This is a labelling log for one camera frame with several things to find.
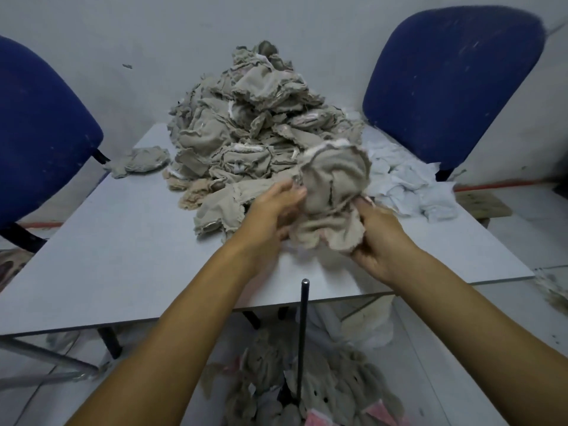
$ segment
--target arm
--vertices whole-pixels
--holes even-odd
[[[281,224],[283,217],[294,214],[305,195],[305,189],[292,188],[288,180],[255,200],[241,228],[209,259],[148,337],[89,396],[67,426],[179,424],[240,293],[278,257],[280,241],[288,234]]]
[[[366,233],[353,259],[410,305],[507,422],[565,422],[568,359],[419,249],[392,213],[362,199],[356,206]]]

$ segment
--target table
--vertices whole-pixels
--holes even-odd
[[[367,127],[364,134],[373,131]],[[137,146],[155,145],[174,154],[166,124],[150,128]],[[159,172],[104,179],[0,293],[0,335],[158,318],[222,244],[221,234],[195,237],[195,211],[178,207],[180,195],[167,189]],[[468,283],[533,277],[462,208],[450,221],[401,223]],[[276,269],[252,280],[236,307],[296,303],[303,278],[311,282],[310,301],[391,293],[349,258],[287,245]]]

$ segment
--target chair backrest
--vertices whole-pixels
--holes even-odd
[[[92,115],[49,64],[0,36],[0,228],[58,192],[102,139]]]
[[[416,13],[382,50],[363,112],[423,161],[455,169],[532,70],[545,40],[537,16],[509,7]]]

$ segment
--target forearm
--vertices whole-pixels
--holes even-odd
[[[396,267],[397,293],[514,425],[568,418],[568,360],[513,322],[429,254]]]
[[[234,245],[218,250],[68,424],[179,424],[250,277],[250,263]]]

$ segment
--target floor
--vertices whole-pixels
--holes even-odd
[[[494,190],[514,214],[493,219],[488,229],[527,266],[568,289],[568,200],[550,189],[551,185],[533,185]],[[568,356],[568,316],[550,306],[534,281],[497,283],[477,289],[520,325]],[[385,374],[391,389],[402,399],[412,425],[506,425],[467,372],[401,299],[395,300],[393,322],[393,341],[369,355]],[[123,358],[151,326],[140,324],[121,329],[119,337],[125,346]],[[211,360],[229,362],[251,342],[253,335],[241,314],[231,315]],[[115,366],[92,330],[58,335],[49,340],[46,336],[26,340],[51,349],[59,348],[63,353],[68,351],[69,355],[94,364],[109,362],[109,370]],[[0,351],[0,377],[50,370],[50,365]],[[60,426],[100,381],[0,392],[0,424]],[[197,389],[183,424],[219,424],[221,414],[215,407],[225,390],[225,383],[216,382],[212,398],[206,401],[201,389]]]

